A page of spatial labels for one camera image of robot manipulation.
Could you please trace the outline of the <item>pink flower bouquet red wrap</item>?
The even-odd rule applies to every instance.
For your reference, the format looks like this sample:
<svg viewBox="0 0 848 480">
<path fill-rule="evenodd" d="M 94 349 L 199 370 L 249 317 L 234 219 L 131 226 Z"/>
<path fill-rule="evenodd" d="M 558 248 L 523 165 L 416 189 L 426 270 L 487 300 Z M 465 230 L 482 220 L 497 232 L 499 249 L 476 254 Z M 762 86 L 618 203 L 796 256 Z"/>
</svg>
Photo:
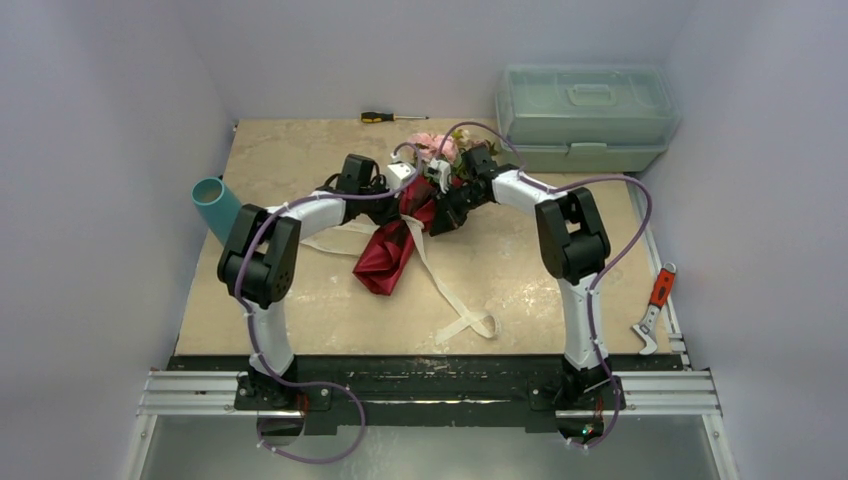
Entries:
<svg viewBox="0 0 848 480">
<path fill-rule="evenodd" d="M 418 148 L 413 159 L 423 160 L 424 168 L 432 158 L 452 165 L 453 187 L 470 181 L 466 168 L 460 165 L 463 153 L 484 146 L 491 156 L 498 154 L 492 141 L 475 138 L 465 128 L 449 135 L 415 133 L 408 141 Z M 416 248 L 412 229 L 419 227 L 423 234 L 429 234 L 435 213 L 434 197 L 439 191 L 424 177 L 424 168 L 398 197 L 401 219 L 379 227 L 372 234 L 353 269 L 354 276 L 374 294 L 390 295 L 394 291 Z"/>
</svg>

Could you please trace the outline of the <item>cream printed ribbon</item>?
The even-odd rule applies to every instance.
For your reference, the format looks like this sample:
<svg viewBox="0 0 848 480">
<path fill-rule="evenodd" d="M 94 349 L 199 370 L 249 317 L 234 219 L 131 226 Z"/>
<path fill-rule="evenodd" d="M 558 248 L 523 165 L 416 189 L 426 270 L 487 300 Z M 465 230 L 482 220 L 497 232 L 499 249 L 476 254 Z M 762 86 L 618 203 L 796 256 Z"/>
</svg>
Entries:
<svg viewBox="0 0 848 480">
<path fill-rule="evenodd" d="M 371 292 L 353 268 L 377 228 L 354 221 L 301 244 L 297 278 L 286 297 L 295 346 L 314 353 L 481 353 L 502 336 L 497 313 L 461 290 L 436 245 L 416 222 L 400 231 L 412 255 L 389 295 Z"/>
</svg>

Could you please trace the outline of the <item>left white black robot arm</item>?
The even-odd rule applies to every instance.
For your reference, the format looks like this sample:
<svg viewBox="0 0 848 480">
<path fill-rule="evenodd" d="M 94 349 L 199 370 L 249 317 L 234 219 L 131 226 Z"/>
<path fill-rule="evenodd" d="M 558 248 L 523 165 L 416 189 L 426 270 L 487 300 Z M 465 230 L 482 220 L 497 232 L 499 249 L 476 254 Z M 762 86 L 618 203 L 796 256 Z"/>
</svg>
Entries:
<svg viewBox="0 0 848 480">
<path fill-rule="evenodd" d="M 313 385 L 289 373 L 295 354 L 283 306 L 302 241 L 360 215 L 380 226 L 399 219 L 400 196 L 420 176 L 423 164 L 402 166 L 403 173 L 392 183 L 389 171 L 374 160 L 350 154 L 341 171 L 309 195 L 277 207 L 245 204 L 235 215 L 217 277 L 244 310 L 252 348 L 249 363 L 265 375 L 259 395 L 272 408 L 289 407 L 297 399 L 298 388 Z"/>
</svg>

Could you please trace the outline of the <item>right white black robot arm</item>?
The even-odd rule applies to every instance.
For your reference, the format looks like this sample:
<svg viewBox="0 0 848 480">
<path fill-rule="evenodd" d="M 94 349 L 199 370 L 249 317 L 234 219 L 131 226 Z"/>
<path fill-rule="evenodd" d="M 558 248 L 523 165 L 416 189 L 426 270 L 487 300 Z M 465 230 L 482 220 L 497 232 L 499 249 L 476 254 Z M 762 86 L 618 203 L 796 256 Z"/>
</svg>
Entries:
<svg viewBox="0 0 848 480">
<path fill-rule="evenodd" d="M 611 377 L 596 292 L 611 245 L 593 195 L 583 187 L 557 191 L 515 165 L 497 164 L 483 147 L 463 153 L 461 165 L 468 179 L 437 191 L 429 232 L 452 232 L 470 211 L 488 203 L 534 217 L 542 263 L 562 296 L 566 337 L 561 392 L 573 406 L 588 405 Z"/>
</svg>

